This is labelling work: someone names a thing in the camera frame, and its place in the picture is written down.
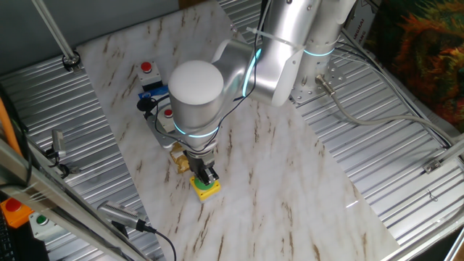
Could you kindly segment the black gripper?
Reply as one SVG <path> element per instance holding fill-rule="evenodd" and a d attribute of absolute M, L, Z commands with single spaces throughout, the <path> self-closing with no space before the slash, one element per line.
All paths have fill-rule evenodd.
<path fill-rule="evenodd" d="M 215 156 L 212 150 L 206 152 L 186 152 L 190 170 L 196 174 L 196 178 L 205 186 L 216 181 L 219 176 L 213 168 Z"/>

